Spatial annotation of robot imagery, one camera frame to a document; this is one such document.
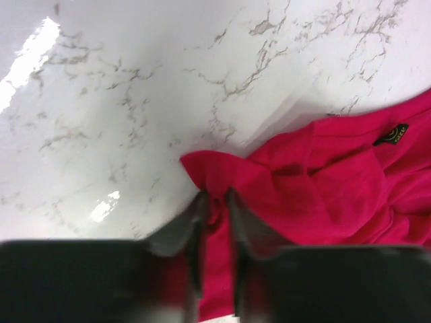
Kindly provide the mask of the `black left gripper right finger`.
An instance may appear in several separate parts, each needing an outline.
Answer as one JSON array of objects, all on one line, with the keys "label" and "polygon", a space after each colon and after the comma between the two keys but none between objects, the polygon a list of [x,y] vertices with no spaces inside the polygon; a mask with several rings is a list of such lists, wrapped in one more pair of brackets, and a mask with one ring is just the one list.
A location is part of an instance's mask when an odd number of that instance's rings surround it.
[{"label": "black left gripper right finger", "polygon": [[429,322],[430,252],[415,246],[300,246],[235,190],[226,202],[241,322]]}]

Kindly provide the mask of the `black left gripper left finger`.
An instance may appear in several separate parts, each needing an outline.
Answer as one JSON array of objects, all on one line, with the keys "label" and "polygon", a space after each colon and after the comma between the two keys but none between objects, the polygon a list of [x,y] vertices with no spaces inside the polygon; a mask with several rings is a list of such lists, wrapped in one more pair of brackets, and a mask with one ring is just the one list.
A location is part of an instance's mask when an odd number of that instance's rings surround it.
[{"label": "black left gripper left finger", "polygon": [[142,240],[1,243],[2,322],[196,322],[209,197]]}]

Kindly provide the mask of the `crimson red t-shirt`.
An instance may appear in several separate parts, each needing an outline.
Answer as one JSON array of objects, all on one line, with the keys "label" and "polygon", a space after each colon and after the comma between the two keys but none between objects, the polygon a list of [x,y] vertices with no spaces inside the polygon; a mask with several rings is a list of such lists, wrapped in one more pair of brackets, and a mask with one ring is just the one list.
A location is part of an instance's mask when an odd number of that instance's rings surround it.
[{"label": "crimson red t-shirt", "polygon": [[296,244],[430,245],[430,92],[313,121],[248,157],[196,151],[180,162],[211,197],[201,321],[234,311],[230,188]]}]

